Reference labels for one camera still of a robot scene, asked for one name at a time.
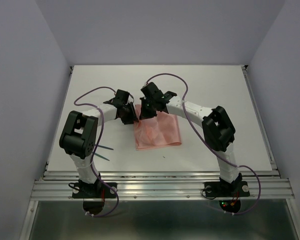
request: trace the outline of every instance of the pink towel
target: pink towel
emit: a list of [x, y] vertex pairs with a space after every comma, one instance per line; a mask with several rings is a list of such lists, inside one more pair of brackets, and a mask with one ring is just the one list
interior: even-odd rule
[[[139, 117], [141, 105], [135, 106]], [[134, 138], [137, 150], [165, 148], [181, 145], [178, 118], [176, 115], [157, 112], [157, 117], [134, 122]]]

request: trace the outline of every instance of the black bracket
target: black bracket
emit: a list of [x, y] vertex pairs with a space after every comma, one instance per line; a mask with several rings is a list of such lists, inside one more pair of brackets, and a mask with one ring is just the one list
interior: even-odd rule
[[118, 89], [114, 98], [104, 102], [104, 104], [110, 104], [117, 108], [115, 119], [120, 118], [125, 125], [139, 122], [134, 104], [128, 102], [129, 96], [129, 92]]
[[240, 197], [249, 197], [249, 187], [246, 181], [242, 181], [242, 175], [228, 183], [220, 178], [220, 181], [207, 181], [204, 183], [204, 192], [207, 198], [227, 198], [239, 193]]
[[59, 146], [65, 153], [85, 159], [89, 156], [96, 142], [98, 118], [83, 116], [81, 112], [71, 111], [66, 119]]
[[177, 96], [172, 91], [165, 94], [153, 83], [150, 82], [141, 88], [144, 97], [141, 97], [141, 114], [139, 119], [150, 119], [157, 116], [157, 111], [168, 113], [167, 104], [170, 99]]
[[[105, 199], [115, 199], [116, 195], [110, 191], [108, 187], [103, 185], [98, 179], [95, 183], [86, 183], [81, 180], [78, 182], [71, 183], [73, 187], [71, 187], [74, 191], [72, 191], [73, 199], [101, 199], [103, 192]], [[117, 189], [116, 182], [107, 182], [107, 184]]]
[[212, 113], [203, 118], [202, 129], [206, 143], [215, 151], [225, 152], [235, 140], [236, 129], [221, 106], [212, 109]]

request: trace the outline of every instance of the screw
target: screw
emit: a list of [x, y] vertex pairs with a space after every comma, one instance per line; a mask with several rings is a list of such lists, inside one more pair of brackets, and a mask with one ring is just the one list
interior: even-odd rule
[[242, 190], [243, 190], [245, 193], [247, 193], [247, 192], [249, 192], [249, 187], [248, 187], [247, 185], [243, 185], [243, 186], [242, 186]]
[[115, 192], [112, 191], [112, 189], [110, 189], [110, 193], [111, 193], [111, 194], [115, 194]]
[[208, 194], [212, 193], [212, 188], [211, 188], [211, 186], [206, 186], [206, 187], [205, 187], [205, 192], [208, 193]]

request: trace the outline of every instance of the bolt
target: bolt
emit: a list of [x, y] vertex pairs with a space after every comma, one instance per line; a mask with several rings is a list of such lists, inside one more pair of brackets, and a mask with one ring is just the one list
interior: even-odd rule
[[211, 188], [211, 186], [206, 186], [206, 187], [205, 187], [205, 192], [208, 193], [208, 194], [212, 193], [212, 188]]
[[76, 189], [73, 189], [73, 190], [72, 190], [72, 192], [73, 192], [74, 194], [77, 194], [77, 193], [79, 193], [79, 191], [78, 191], [78, 190], [76, 190]]
[[249, 187], [248, 187], [247, 185], [243, 185], [243, 186], [242, 186], [242, 190], [243, 190], [245, 193], [247, 193], [247, 192], [249, 192]]
[[112, 189], [110, 189], [110, 193], [111, 193], [111, 194], [115, 194], [115, 192], [112, 191]]

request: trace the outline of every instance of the glass panel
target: glass panel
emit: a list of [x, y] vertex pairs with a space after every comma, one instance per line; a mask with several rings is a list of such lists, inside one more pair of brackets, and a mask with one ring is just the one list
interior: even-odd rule
[[[242, 210], [252, 204], [242, 202]], [[104, 211], [113, 206], [106, 203]], [[244, 215], [231, 216], [207, 207], [218, 201], [120, 202], [107, 217], [85, 216], [82, 202], [40, 202], [31, 240], [294, 240], [285, 200], [261, 200]]]

